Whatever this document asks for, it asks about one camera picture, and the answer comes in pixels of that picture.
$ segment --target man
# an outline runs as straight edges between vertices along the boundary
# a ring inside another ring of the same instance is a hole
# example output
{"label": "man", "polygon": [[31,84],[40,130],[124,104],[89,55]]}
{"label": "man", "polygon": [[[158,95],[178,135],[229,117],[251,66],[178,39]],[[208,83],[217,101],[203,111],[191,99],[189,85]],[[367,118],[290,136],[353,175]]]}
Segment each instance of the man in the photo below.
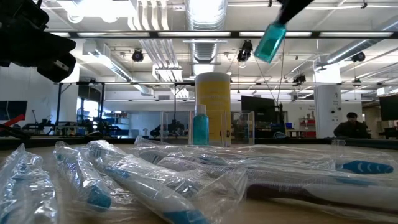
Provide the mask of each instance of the man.
{"label": "man", "polygon": [[370,138],[368,127],[360,122],[357,122],[358,115],[350,112],[347,114],[347,122],[340,123],[334,131],[336,137],[345,138]]}

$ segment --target white lid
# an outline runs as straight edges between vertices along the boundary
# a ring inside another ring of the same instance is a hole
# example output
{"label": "white lid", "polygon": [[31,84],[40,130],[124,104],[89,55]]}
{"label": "white lid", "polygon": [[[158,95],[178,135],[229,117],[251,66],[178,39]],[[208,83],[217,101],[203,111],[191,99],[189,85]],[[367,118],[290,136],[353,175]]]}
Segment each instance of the white lid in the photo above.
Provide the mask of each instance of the white lid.
{"label": "white lid", "polygon": [[206,114],[206,105],[196,105],[195,114]]}

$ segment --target ceiling beam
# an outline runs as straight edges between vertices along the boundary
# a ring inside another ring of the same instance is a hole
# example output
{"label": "ceiling beam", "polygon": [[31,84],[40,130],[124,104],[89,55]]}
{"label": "ceiling beam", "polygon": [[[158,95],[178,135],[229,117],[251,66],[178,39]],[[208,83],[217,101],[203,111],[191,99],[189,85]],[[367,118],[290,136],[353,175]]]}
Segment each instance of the ceiling beam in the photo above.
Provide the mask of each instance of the ceiling beam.
{"label": "ceiling beam", "polygon": [[[258,31],[51,31],[70,39],[260,39]],[[288,31],[286,39],[398,39],[398,32],[386,31]]]}

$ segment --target fluorescent light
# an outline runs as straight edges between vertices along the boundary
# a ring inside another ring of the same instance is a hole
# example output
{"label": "fluorescent light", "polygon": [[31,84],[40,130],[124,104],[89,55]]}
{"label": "fluorescent light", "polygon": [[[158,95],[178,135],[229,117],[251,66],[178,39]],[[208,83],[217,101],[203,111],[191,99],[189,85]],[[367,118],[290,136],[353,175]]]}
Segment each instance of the fluorescent light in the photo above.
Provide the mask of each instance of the fluorescent light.
{"label": "fluorescent light", "polygon": [[240,82],[240,83],[231,83],[231,85],[256,85],[257,83],[249,83],[249,82]]}
{"label": "fluorescent light", "polygon": [[322,32],[320,37],[390,37],[392,32]]}
{"label": "fluorescent light", "polygon": [[149,82],[149,83],[138,83],[138,84],[140,84],[140,85],[174,85],[174,83],[172,83],[172,82]]}
{"label": "fluorescent light", "polygon": [[286,32],[286,37],[309,37],[312,32]]}
{"label": "fluorescent light", "polygon": [[131,83],[110,82],[110,83],[105,83],[105,85],[131,85]]}
{"label": "fluorescent light", "polygon": [[[286,32],[286,37],[309,37],[312,32]],[[240,32],[240,37],[262,37],[264,32]]]}
{"label": "fluorescent light", "polygon": [[122,102],[122,101],[128,101],[128,100],[105,100],[105,101],[108,101],[108,102]]}
{"label": "fluorescent light", "polygon": [[80,37],[149,37],[148,32],[78,32]]}
{"label": "fluorescent light", "polygon": [[228,43],[227,40],[182,40],[184,44],[196,44],[196,43],[202,43],[202,44],[226,44]]}
{"label": "fluorescent light", "polygon": [[240,37],[262,37],[264,32],[240,32]]}
{"label": "fluorescent light", "polygon": [[52,32],[51,34],[57,35],[60,37],[70,37],[69,33],[67,33],[67,32]]}
{"label": "fluorescent light", "polygon": [[230,32],[159,32],[159,37],[229,37]]}

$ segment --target table surface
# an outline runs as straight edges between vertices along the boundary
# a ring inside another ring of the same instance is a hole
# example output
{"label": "table surface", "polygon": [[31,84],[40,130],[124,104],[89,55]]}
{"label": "table surface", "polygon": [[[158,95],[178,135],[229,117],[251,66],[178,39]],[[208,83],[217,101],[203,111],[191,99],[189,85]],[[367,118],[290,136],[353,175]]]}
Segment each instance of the table surface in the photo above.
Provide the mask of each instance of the table surface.
{"label": "table surface", "polygon": [[[132,145],[117,145],[121,149],[131,148]],[[295,145],[291,147],[301,147],[308,149],[325,149],[330,150],[331,146],[329,145]],[[366,148],[358,148],[358,147],[347,147],[350,149],[361,150],[364,152],[374,152],[375,149],[366,149]],[[65,198],[70,198],[71,195],[68,195],[63,190],[63,181],[58,175],[56,169],[56,161],[52,155],[53,147],[40,147],[27,149],[27,151],[32,152],[34,154],[38,154],[43,157],[44,164],[43,169],[48,171],[50,177],[56,187],[57,191],[57,200],[58,204],[60,204],[60,223],[112,223],[109,220],[102,220],[101,218],[95,217],[72,217],[68,214],[63,208],[63,203]],[[389,150],[381,150],[392,154],[394,157],[398,152],[389,151]],[[12,151],[0,151],[0,162],[4,160]],[[145,218],[140,218],[138,220],[130,220],[126,222],[120,223],[165,223],[159,217],[154,214],[149,215]],[[236,211],[229,213],[228,217],[224,220],[223,223],[367,223],[363,220],[350,220],[347,218],[337,217],[334,215],[327,214],[325,212],[321,212],[319,210],[311,209],[308,207],[300,206],[300,205],[287,205],[276,202],[269,201],[257,201],[257,200],[245,200]]]}

